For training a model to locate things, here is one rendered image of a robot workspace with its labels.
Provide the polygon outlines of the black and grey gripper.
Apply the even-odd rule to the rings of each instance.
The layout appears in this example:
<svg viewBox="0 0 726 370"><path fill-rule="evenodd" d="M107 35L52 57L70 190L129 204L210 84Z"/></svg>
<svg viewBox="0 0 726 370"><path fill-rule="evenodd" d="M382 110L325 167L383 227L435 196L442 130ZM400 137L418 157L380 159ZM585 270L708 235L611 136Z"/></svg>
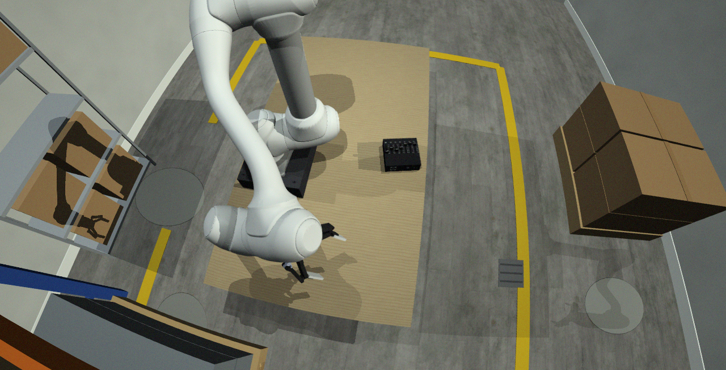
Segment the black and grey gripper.
<svg viewBox="0 0 726 370"><path fill-rule="evenodd" d="M322 240L325 238L328 238L330 236L340 239L342 241L347 240L342 235L339 235L336 232L334 232L333 230L335 227L332 226L330 223L321 224L321 226L322 226L322 232L323 232ZM291 262L283 262L282 266L287 271L292 272L292 274L296 277L296 279L300 280L301 284L303 284L305 279L323 280L323 277L320 274L315 274L314 272L308 272L308 271L306 272L303 260L300 262L297 262L297 266L300 270L300 275L298 275L297 272L292 268Z"/></svg>

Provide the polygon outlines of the dark grey lighting desk panel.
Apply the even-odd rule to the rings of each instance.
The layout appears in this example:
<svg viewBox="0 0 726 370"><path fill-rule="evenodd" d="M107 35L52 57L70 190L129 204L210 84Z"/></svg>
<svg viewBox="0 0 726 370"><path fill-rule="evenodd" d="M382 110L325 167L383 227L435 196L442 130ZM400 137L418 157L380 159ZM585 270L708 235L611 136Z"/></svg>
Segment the dark grey lighting desk panel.
<svg viewBox="0 0 726 370"><path fill-rule="evenodd" d="M383 139L383 157L385 171L419 170L421 166L416 138Z"/></svg>

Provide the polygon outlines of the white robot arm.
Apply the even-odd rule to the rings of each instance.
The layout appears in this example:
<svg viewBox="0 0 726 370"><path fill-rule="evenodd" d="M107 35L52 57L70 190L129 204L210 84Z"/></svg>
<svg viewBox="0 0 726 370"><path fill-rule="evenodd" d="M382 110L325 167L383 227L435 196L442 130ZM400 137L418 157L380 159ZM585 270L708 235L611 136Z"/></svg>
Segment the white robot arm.
<svg viewBox="0 0 726 370"><path fill-rule="evenodd" d="M205 238L234 254L299 262L322 242L319 220L282 181L294 150L323 145L340 132L337 111L314 97L300 33L304 16L317 3L190 1L189 28L206 97L246 161L254 184L247 209L215 205L203 222ZM248 26L265 38L287 100L285 113L257 109L246 116L234 97L229 83L233 32Z"/></svg>

